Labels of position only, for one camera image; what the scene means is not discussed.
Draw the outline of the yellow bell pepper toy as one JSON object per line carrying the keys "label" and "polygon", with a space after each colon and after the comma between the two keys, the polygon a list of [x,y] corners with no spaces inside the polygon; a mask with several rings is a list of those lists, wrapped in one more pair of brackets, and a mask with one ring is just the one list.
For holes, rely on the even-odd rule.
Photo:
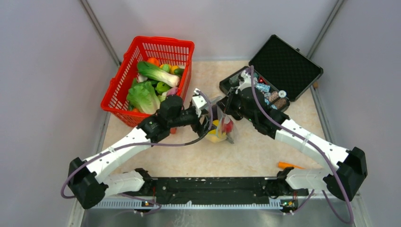
{"label": "yellow bell pepper toy", "polygon": [[220,129],[219,124],[219,120],[213,121],[212,130],[210,130],[205,137],[210,142],[218,143],[227,139],[227,134]]}

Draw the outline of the clear zip top bag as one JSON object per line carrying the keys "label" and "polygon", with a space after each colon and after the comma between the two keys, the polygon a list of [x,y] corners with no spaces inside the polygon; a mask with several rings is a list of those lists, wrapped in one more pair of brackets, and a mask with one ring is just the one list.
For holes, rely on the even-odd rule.
{"label": "clear zip top bag", "polygon": [[217,96],[211,100],[213,112],[212,127],[205,136],[205,139],[213,143],[227,141],[230,144],[234,144],[237,131],[233,120],[223,112],[223,107],[218,105],[218,101],[222,98],[222,96]]}

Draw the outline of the red pomegranate toy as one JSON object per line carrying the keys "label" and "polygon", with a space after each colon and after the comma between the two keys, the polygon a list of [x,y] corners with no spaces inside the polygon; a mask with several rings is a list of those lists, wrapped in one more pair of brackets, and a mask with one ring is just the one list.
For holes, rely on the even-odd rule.
{"label": "red pomegranate toy", "polygon": [[230,118],[225,118],[222,122],[222,132],[230,133],[234,128],[234,122]]}

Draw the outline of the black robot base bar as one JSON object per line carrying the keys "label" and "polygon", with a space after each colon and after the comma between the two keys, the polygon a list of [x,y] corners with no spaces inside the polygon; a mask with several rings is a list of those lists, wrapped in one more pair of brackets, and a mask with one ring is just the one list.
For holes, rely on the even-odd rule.
{"label": "black robot base bar", "polygon": [[162,205],[268,204],[280,196],[307,196],[307,189],[293,190],[284,180],[271,177],[160,177],[147,178],[132,196],[150,197]]}

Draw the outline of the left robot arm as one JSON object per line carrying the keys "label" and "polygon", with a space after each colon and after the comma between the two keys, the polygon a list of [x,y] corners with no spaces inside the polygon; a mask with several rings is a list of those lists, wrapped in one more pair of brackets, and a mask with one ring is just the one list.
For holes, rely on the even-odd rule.
{"label": "left robot arm", "polygon": [[77,157],[69,164],[67,180],[61,188],[68,187],[85,210],[96,206],[103,198],[122,192],[137,192],[139,195],[150,193],[152,183],[133,171],[110,177],[120,165],[136,154],[152,146],[166,147],[161,143],[170,135],[172,128],[191,126],[199,137],[180,144],[188,146],[206,136],[211,129],[213,119],[212,104],[201,91],[195,90],[190,106],[185,109],[183,100],[177,95],[169,95],[161,102],[155,114],[145,118],[130,133],[109,148],[84,160]]}

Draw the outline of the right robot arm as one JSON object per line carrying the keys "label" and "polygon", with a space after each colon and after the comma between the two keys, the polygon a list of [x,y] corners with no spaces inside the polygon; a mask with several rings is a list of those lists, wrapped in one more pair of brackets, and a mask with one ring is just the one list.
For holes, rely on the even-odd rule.
{"label": "right robot arm", "polygon": [[326,141],[282,112],[271,108],[259,90],[250,87],[231,91],[217,105],[236,120],[248,119],[261,134],[284,142],[319,163],[322,168],[289,169],[277,182],[278,191],[290,195],[295,189],[328,190],[342,201],[352,201],[367,177],[366,154],[358,147],[347,149]]}

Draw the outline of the purple onion toy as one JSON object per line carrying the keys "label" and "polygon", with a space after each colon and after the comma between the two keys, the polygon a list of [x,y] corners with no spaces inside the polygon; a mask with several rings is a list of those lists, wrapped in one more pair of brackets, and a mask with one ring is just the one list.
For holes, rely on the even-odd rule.
{"label": "purple onion toy", "polygon": [[168,91],[166,91],[166,96],[176,95],[178,92],[178,87],[172,87]]}

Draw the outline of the black poker chip case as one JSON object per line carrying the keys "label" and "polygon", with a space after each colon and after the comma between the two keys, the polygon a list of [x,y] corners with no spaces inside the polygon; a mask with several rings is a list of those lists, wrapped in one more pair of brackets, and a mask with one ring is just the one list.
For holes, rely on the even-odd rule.
{"label": "black poker chip case", "polygon": [[239,86],[242,71],[250,66],[254,67],[256,86],[265,95],[266,104],[283,112],[323,74],[322,67],[277,35],[271,35],[247,65],[220,81],[219,89],[226,95]]}

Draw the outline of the green bell pepper toy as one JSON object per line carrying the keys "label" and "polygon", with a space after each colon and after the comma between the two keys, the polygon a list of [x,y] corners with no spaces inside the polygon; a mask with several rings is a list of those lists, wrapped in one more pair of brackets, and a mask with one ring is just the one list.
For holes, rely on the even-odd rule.
{"label": "green bell pepper toy", "polygon": [[169,86],[169,85],[167,85],[166,83],[164,83],[164,82],[158,82],[157,84],[156,84],[156,87],[155,87],[155,90],[159,93],[159,94],[162,94],[162,93],[164,93],[164,92],[166,92],[166,91],[168,91],[168,90],[170,90],[171,89],[171,87]]}

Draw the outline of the green lettuce toy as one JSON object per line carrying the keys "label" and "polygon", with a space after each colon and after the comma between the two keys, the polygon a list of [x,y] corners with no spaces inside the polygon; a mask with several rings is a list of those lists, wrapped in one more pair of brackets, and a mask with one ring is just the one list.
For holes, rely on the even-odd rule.
{"label": "green lettuce toy", "polygon": [[128,90],[127,100],[143,114],[154,114],[160,107],[159,98],[150,81],[132,86]]}

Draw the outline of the yellow lemon toy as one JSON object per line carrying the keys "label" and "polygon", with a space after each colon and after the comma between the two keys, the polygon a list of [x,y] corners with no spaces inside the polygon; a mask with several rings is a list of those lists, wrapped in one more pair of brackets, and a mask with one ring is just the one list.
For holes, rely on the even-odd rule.
{"label": "yellow lemon toy", "polygon": [[170,67],[170,74],[175,75],[175,70],[179,69],[180,67],[178,65],[174,65]]}

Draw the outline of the orange toy carrot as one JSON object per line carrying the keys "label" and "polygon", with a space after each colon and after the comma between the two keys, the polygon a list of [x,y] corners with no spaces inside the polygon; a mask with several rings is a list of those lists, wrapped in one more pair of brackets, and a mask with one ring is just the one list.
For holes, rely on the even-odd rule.
{"label": "orange toy carrot", "polygon": [[297,168],[297,169],[304,169],[303,167],[296,166],[296,165],[293,165],[290,163],[278,162],[278,168],[280,168],[280,169],[285,169],[285,168],[290,168],[290,167]]}

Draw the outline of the green bok choy toy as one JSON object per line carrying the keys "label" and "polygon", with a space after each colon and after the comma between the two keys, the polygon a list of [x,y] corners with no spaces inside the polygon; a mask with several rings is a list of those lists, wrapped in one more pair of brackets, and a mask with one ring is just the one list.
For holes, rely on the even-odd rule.
{"label": "green bok choy toy", "polygon": [[180,84],[181,79],[179,76],[170,74],[147,61],[139,61],[137,63],[137,70],[140,75],[163,82],[170,87],[177,87]]}

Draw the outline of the red plastic basket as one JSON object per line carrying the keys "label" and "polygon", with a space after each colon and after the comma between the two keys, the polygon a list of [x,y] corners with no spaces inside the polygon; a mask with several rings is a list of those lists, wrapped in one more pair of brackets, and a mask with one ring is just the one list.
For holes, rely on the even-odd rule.
{"label": "red plastic basket", "polygon": [[135,127],[148,114],[129,111],[126,99],[133,80],[139,75],[137,63],[154,57],[160,63],[184,65],[184,73],[178,86],[177,94],[186,101],[186,94],[192,77],[192,55],[195,44],[192,41],[179,40],[170,37],[137,36],[133,39],[116,76],[110,80],[110,85],[101,102],[101,108],[112,113],[129,127]]}

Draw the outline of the orange fruit toy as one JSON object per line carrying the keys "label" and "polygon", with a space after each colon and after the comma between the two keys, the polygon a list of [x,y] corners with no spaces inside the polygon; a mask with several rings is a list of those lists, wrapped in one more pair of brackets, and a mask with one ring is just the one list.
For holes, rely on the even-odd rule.
{"label": "orange fruit toy", "polygon": [[157,67],[160,66],[159,60],[157,58],[151,57],[147,59],[148,63],[151,63],[153,65],[156,65]]}

